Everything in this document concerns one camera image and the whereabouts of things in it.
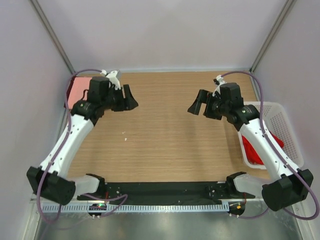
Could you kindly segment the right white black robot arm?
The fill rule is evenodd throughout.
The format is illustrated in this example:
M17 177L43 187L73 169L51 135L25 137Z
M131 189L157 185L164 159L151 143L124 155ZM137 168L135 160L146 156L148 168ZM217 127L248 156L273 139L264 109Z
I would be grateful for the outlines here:
M238 84L221 83L214 92L199 90L187 111L198 115L202 105L205 105L203 114L206 118L226 118L247 139L269 174L269 180L247 173L232 175L231 182L225 185L229 197L248 193L262 198L267 207L276 212L314 194L311 171L302 170L277 144L261 116L262 108L244 102Z

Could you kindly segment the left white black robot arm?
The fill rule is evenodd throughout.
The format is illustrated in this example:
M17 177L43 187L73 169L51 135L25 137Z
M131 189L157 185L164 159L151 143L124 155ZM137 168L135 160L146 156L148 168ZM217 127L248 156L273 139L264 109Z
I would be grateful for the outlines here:
M27 170L33 193L62 206L85 194L101 200L106 194L102 177L87 173L68 180L69 168L82 142L105 111L130 111L138 105L129 84L120 85L115 76L92 77L82 98L73 104L68 123L52 151L39 167L31 166Z

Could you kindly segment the pink t-shirt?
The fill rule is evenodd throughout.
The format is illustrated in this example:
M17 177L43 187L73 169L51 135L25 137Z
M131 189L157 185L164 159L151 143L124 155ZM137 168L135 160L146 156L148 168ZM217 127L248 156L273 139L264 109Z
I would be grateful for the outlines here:
M87 99L87 92L84 92L84 90L89 89L91 79L92 77L77 76L71 80L70 86L67 90L67 102L70 110L80 99Z

